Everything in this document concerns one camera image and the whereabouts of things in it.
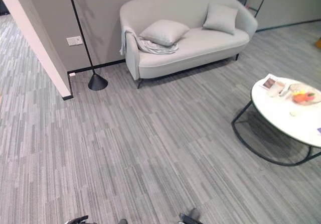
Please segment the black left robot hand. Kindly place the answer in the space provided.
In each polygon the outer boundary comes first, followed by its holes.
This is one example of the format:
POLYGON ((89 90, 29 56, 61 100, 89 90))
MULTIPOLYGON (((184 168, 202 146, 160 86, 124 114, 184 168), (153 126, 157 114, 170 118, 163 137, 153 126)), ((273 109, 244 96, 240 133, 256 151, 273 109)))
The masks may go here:
POLYGON ((68 221, 65 222, 65 224, 80 224, 80 223, 86 223, 86 221, 88 220, 89 216, 88 215, 84 215, 81 217, 76 217, 74 219, 70 219, 68 221))

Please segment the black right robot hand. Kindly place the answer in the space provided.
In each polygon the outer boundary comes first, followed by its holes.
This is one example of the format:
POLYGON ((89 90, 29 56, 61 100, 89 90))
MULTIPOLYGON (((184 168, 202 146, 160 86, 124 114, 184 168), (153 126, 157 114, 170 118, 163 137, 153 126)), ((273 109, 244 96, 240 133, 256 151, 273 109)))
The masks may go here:
POLYGON ((200 211, 197 208, 193 208, 188 214, 180 213, 179 217, 182 223, 195 224, 201 223, 199 221, 200 215, 200 211))

